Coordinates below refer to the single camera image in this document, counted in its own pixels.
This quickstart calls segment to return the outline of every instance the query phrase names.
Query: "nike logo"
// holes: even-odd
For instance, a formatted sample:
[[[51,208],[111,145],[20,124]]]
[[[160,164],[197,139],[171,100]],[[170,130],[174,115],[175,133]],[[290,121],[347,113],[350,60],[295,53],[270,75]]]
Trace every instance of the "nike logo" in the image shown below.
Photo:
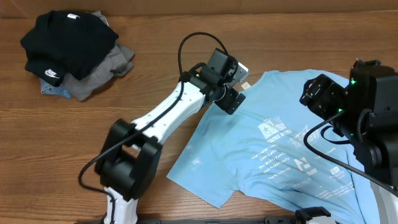
[[[60,78],[60,77],[56,77],[57,73],[55,73],[55,71],[51,70],[51,69],[47,69],[44,74],[48,77],[51,78]]]

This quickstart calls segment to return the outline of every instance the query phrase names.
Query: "folded clothes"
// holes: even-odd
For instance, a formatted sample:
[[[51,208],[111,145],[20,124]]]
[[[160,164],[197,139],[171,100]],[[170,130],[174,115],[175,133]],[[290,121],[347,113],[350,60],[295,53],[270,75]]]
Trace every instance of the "folded clothes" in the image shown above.
[[[81,80],[97,66],[119,36],[89,13],[50,11],[22,39],[25,69],[59,86],[67,72]]]
[[[299,99],[304,83],[320,74],[342,86],[348,84],[347,79],[324,71],[266,72],[243,92],[246,99],[233,115],[211,105],[167,177],[217,208],[240,190],[291,211],[322,206],[339,223],[379,223],[368,179],[317,156],[303,144],[304,135],[323,120]],[[342,140],[332,131],[325,137]],[[351,145],[334,145],[320,131],[308,141],[363,170]]]
[[[108,25],[106,18],[101,12],[97,11],[93,14]],[[63,84],[77,100],[83,101],[87,99],[94,90],[110,81],[112,77],[123,77],[134,68],[134,64],[131,62],[133,56],[134,52],[128,47],[121,45],[117,40],[112,50],[87,77],[82,80],[77,80],[72,74],[67,73],[63,80]]]

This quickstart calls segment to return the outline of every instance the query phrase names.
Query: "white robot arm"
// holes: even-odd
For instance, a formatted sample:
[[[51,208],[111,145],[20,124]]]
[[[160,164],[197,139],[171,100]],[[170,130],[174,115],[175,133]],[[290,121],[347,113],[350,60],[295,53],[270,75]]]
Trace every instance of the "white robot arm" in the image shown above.
[[[178,103],[154,125],[145,129],[141,137],[127,144],[139,151],[137,158],[129,157],[120,148],[116,154],[97,162],[95,170],[101,176],[104,190],[114,197],[113,201],[108,195],[108,215],[104,217],[103,223],[136,224],[138,198],[154,177],[163,143],[182,122],[213,101],[222,110],[232,114],[245,99],[244,95],[232,88],[236,82],[243,81],[249,73],[243,64],[216,49],[210,61],[200,66],[199,73],[195,69],[186,72],[174,91],[151,112],[135,119],[131,124],[119,120],[111,128],[104,148],[147,126],[154,118],[170,108],[180,95],[181,85],[184,82],[183,93]],[[233,76],[225,79],[227,74]]]
[[[398,198],[373,182],[371,182],[371,188],[379,209],[380,224],[397,223]]]

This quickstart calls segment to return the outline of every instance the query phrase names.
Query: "light blue t-shirt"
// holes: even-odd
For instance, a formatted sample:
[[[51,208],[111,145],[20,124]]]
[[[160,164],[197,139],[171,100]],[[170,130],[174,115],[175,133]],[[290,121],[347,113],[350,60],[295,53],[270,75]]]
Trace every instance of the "light blue t-shirt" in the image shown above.
[[[343,224],[377,224],[379,214],[367,179],[307,149],[303,137],[323,120],[299,102],[304,83],[329,72],[265,72],[234,115],[211,105],[167,177],[220,208],[240,190],[296,211],[325,207]],[[343,140],[329,129],[325,137]],[[351,145],[334,145],[315,131],[319,151],[363,170]]]

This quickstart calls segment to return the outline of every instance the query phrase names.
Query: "black cable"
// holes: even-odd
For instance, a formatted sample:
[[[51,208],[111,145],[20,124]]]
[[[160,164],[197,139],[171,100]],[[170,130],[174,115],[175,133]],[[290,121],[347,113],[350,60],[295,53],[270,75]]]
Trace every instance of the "black cable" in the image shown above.
[[[356,174],[358,174],[358,175],[361,175],[361,176],[363,176],[363,177],[369,179],[371,182],[374,182],[375,184],[379,185],[380,187],[386,189],[388,192],[390,192],[390,193],[392,193],[393,195],[395,195],[396,197],[398,197],[398,192],[394,191],[394,189],[391,188],[390,186],[388,186],[387,184],[383,184],[381,181],[379,181],[379,180],[377,180],[377,179],[371,177],[371,176],[368,175],[368,174],[365,174],[364,172],[360,171],[359,169],[354,168],[354,167],[352,167],[352,166],[350,166],[350,165],[348,165],[348,164],[345,164],[344,162],[341,162],[341,161],[339,161],[339,160],[337,160],[337,159],[335,159],[335,158],[333,158],[333,157],[330,157],[330,156],[328,156],[328,155],[326,155],[326,154],[324,154],[324,153],[322,153],[322,152],[316,150],[314,147],[312,147],[312,146],[308,143],[308,137],[309,137],[314,131],[318,130],[318,129],[321,128],[323,125],[328,124],[329,122],[332,122],[332,121],[335,120],[336,118],[339,118],[339,117],[340,117],[341,115],[343,115],[343,114],[344,114],[344,111],[341,112],[341,113],[338,113],[338,114],[334,115],[333,117],[331,117],[330,119],[328,119],[328,120],[326,120],[326,121],[324,121],[324,122],[322,122],[322,123],[316,125],[316,126],[313,127],[309,132],[307,132],[307,133],[305,134],[305,136],[304,136],[304,144],[305,144],[305,146],[306,146],[309,150],[311,150],[313,153],[315,153],[316,155],[318,155],[318,156],[320,156],[320,157],[322,157],[322,158],[324,158],[324,159],[326,159],[326,160],[328,160],[328,161],[330,161],[330,162],[333,162],[333,163],[335,163],[335,164],[337,164],[337,165],[339,165],[339,166],[341,166],[341,167],[344,167],[345,169],[348,169],[348,170],[350,170],[350,171],[352,171],[352,172],[354,172],[354,173],[356,173]]]
[[[356,136],[357,136],[357,138],[358,138],[358,140],[359,140],[360,142],[363,142],[362,133],[361,133],[362,121],[363,121],[363,118],[365,117],[365,115],[367,115],[368,113],[372,113],[372,110],[370,110],[370,109],[363,109],[363,110],[361,111],[361,113],[359,114],[359,117],[358,117],[358,123],[357,123],[357,125],[356,125]]]
[[[180,47],[178,48],[178,70],[180,72],[180,79],[182,79],[182,63],[181,63],[181,51],[182,51],[182,47],[185,43],[185,41],[187,41],[187,39],[189,39],[190,37],[194,36],[194,35],[207,35],[209,37],[212,37],[213,39],[215,39],[223,48],[224,52],[226,54],[228,54],[228,51],[226,50],[224,44],[214,35],[206,33],[206,32],[194,32],[192,34],[189,34],[188,36],[186,36],[180,44]],[[94,157],[94,159],[92,159],[91,161],[89,161],[80,171],[79,176],[78,176],[78,182],[80,184],[80,186],[82,186],[84,189],[87,190],[91,190],[94,192],[99,192],[102,194],[106,194],[111,198],[111,203],[112,203],[112,212],[111,212],[111,224],[114,224],[114,211],[115,211],[115,198],[114,196],[102,189],[97,189],[95,187],[90,187],[86,184],[83,183],[82,177],[83,174],[86,172],[86,170],[91,167],[93,164],[95,164],[98,160],[102,159],[104,156],[108,155],[110,152],[112,152],[115,149],[118,149],[120,146],[122,146],[123,144],[131,141],[132,139],[134,139],[136,136],[138,136],[139,134],[143,133],[146,129],[148,129],[149,127],[151,127],[152,125],[154,125],[158,120],[160,120],[164,115],[166,115],[171,109],[173,109],[173,107],[181,100],[182,94],[184,91],[184,82],[181,82],[181,90],[180,93],[178,94],[178,97],[175,99],[175,101],[166,109],[164,110],[160,115],[158,115],[158,117],[154,118],[151,122],[149,122],[146,126],[144,126],[143,128],[141,128],[140,130],[136,131],[134,134],[132,134],[131,136],[128,136],[127,138],[123,139],[122,141],[119,141],[118,143],[116,143],[114,146],[110,147],[109,149],[105,150],[104,152],[102,152],[100,155]]]
[[[329,128],[332,128],[332,127],[333,127],[333,126],[326,126],[326,127],[324,127],[324,128],[322,129],[322,131],[321,131],[321,136],[324,138],[324,140],[326,140],[326,141],[328,141],[328,142],[330,142],[330,143],[333,143],[333,144],[350,144],[350,143],[351,143],[349,140],[344,140],[344,141],[332,141],[332,140],[329,140],[329,139],[325,138],[325,137],[324,137],[325,131],[326,131],[327,129],[329,129]]]

